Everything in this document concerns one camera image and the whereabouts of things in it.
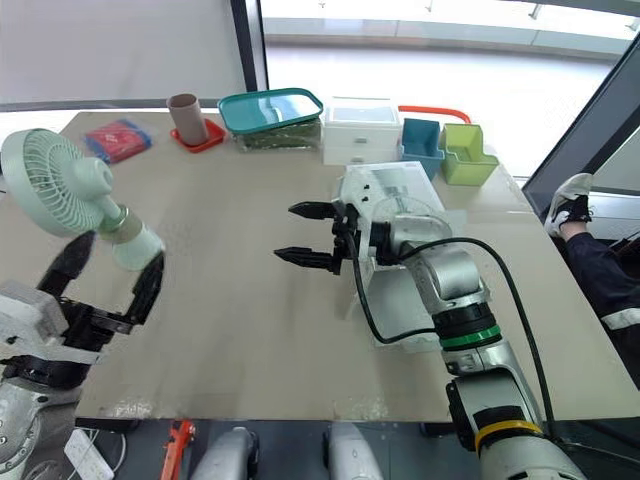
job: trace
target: cup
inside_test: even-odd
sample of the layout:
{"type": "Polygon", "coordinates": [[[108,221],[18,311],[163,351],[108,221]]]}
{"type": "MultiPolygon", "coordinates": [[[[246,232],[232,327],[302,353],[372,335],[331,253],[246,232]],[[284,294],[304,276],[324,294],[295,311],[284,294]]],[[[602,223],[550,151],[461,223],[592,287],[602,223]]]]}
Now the cup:
{"type": "Polygon", "coordinates": [[[167,99],[167,108],[173,123],[185,145],[195,147],[209,139],[209,132],[200,111],[198,97],[191,93],[181,93],[167,99]]]}

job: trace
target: transparent lid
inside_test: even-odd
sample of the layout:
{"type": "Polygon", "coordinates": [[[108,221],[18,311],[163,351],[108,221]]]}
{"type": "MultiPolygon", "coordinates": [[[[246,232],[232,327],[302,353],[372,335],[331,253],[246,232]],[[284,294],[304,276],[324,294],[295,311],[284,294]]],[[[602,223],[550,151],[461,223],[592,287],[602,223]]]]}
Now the transparent lid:
{"type": "Polygon", "coordinates": [[[326,122],[377,127],[400,124],[398,109],[388,98],[333,97],[326,122]]]}

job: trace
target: green ring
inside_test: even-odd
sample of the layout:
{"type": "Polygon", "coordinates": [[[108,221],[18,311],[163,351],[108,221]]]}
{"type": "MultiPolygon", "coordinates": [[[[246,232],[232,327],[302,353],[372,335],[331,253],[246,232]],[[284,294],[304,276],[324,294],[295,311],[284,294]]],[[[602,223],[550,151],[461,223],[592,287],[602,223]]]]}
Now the green ring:
{"type": "Polygon", "coordinates": [[[494,325],[486,330],[480,330],[476,333],[470,333],[469,335],[440,339],[440,345],[442,348],[460,347],[462,345],[480,342],[487,338],[495,337],[496,335],[500,335],[500,327],[498,325],[494,325]]]}

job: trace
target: power strip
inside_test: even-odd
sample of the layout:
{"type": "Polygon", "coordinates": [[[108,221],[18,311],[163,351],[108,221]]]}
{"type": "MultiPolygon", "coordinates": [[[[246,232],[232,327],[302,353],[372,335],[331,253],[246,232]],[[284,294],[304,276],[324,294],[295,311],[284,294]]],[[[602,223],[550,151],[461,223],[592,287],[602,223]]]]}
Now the power strip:
{"type": "Polygon", "coordinates": [[[111,480],[115,475],[84,430],[75,429],[64,453],[82,480],[111,480]]]}

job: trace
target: person's leg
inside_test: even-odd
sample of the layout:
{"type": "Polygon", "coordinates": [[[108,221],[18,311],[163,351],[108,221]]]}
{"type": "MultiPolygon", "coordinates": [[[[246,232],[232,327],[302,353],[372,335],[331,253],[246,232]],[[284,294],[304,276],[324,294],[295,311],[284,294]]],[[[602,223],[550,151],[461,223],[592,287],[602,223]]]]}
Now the person's leg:
{"type": "Polygon", "coordinates": [[[545,229],[564,239],[573,276],[640,388],[640,280],[628,276],[613,252],[588,233],[590,187],[590,175],[567,180],[554,196],[545,229]]]}

